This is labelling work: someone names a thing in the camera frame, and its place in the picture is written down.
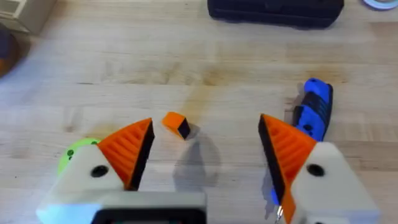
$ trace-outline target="wooden table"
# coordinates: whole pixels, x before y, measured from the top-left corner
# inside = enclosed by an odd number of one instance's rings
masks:
[[[398,9],[357,0],[326,30],[212,20],[199,0],[59,0],[27,57],[0,79],[0,223],[38,223],[35,208],[62,152],[152,117],[141,190],[208,194],[210,223],[265,221],[260,113],[283,119],[299,83],[335,88],[326,140],[382,210],[398,213]],[[166,131],[168,111],[198,135]]]

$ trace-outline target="black plastic item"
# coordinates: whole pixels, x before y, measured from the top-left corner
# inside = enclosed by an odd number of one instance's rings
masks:
[[[115,222],[142,223],[153,221],[206,224],[206,213],[194,208],[109,208],[96,212],[91,224],[110,224]]]
[[[229,22],[259,22],[326,28],[340,15],[344,0],[208,0],[209,15]]]

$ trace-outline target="screw hole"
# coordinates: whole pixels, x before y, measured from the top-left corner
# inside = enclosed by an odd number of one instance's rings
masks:
[[[109,171],[109,168],[104,165],[99,165],[94,167],[94,169],[91,171],[91,176],[92,177],[102,177],[105,174],[107,174]]]
[[[304,129],[306,131],[311,131],[312,130],[312,126],[310,124],[306,124],[306,125],[304,125]]]
[[[325,170],[318,164],[307,165],[307,171],[315,177],[323,177],[325,175]]]
[[[73,152],[73,150],[69,149],[68,152],[67,152],[67,155],[68,156],[73,156],[73,153],[75,153],[75,152]]]

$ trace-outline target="black case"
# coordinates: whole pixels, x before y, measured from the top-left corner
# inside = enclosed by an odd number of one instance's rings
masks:
[[[207,4],[214,19],[326,28],[340,15],[344,0],[208,0]]]

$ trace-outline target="white object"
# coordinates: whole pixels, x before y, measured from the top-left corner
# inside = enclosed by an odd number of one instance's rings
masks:
[[[375,9],[381,9],[381,10],[389,10],[398,6],[398,0],[393,0],[390,2],[379,2],[377,0],[364,0],[364,2]]]
[[[323,169],[324,176],[308,171]],[[319,142],[292,184],[296,205],[292,224],[376,224],[380,211],[342,153],[331,143]]]
[[[38,34],[56,0],[0,0],[0,23],[8,29]]]
[[[109,171],[92,177],[96,166]],[[97,145],[83,146],[43,199],[36,214],[44,224],[90,224],[97,211],[104,208],[198,208],[205,210],[203,193],[131,192],[123,183]]]

